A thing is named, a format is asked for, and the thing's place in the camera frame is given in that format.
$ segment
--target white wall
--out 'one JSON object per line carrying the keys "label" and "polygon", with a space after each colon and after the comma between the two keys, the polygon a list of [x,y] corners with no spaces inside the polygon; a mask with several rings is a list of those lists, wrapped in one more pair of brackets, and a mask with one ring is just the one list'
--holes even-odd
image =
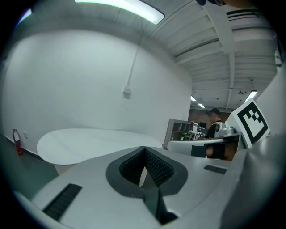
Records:
{"label": "white wall", "polygon": [[138,35],[58,30],[18,42],[4,79],[5,135],[12,138],[16,128],[23,147],[35,153],[44,134],[74,127],[132,131],[163,143],[169,118],[188,118],[192,80],[167,52],[143,38],[131,97],[124,98],[138,40]]}
{"label": "white wall", "polygon": [[286,66],[277,68],[277,75],[256,100],[265,116],[271,134],[286,132]]}

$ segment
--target white surface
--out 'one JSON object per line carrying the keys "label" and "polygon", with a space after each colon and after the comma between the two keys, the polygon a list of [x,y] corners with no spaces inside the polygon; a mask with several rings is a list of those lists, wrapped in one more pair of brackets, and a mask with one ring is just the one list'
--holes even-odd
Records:
{"label": "white surface", "polygon": [[263,112],[271,134],[282,134],[286,132],[286,66],[278,67],[277,75],[271,84],[256,100]]}
{"label": "white surface", "polygon": [[54,31],[17,44],[4,80],[5,135],[12,139],[11,129],[17,129],[23,147],[33,152],[46,133],[66,128],[123,130],[163,143],[170,118],[187,120],[191,76],[167,52],[143,38],[130,98],[124,98],[139,36],[118,24],[98,29],[104,33]]}
{"label": "white surface", "polygon": [[55,170],[57,170],[58,175],[63,174],[65,171],[73,167],[73,165],[54,165]]}
{"label": "white surface", "polygon": [[114,130],[63,129],[44,135],[37,150],[49,163],[72,165],[137,146],[162,148],[159,141],[147,135]]}

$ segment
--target fire extinguisher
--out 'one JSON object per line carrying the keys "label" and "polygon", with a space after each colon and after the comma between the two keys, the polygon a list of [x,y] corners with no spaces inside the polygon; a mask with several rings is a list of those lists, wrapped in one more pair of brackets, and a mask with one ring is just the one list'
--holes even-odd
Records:
{"label": "fire extinguisher", "polygon": [[15,143],[17,153],[19,156],[22,156],[23,155],[23,149],[21,147],[21,142],[20,142],[18,131],[16,129],[12,129],[12,130],[13,130],[12,134],[13,134],[13,139],[14,139],[14,143]]}

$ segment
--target computer monitor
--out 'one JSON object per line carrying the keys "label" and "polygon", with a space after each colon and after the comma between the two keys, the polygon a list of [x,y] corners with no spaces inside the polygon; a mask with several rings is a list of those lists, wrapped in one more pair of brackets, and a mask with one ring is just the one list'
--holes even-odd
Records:
{"label": "computer monitor", "polygon": [[206,123],[200,123],[200,128],[206,128]]}

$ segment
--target desk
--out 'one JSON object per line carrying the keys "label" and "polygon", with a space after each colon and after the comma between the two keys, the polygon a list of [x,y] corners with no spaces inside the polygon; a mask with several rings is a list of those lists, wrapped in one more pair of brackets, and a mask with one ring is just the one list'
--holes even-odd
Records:
{"label": "desk", "polygon": [[137,146],[162,148],[158,140],[142,134],[101,129],[62,129],[44,135],[37,144],[37,151],[49,163],[73,165]]}

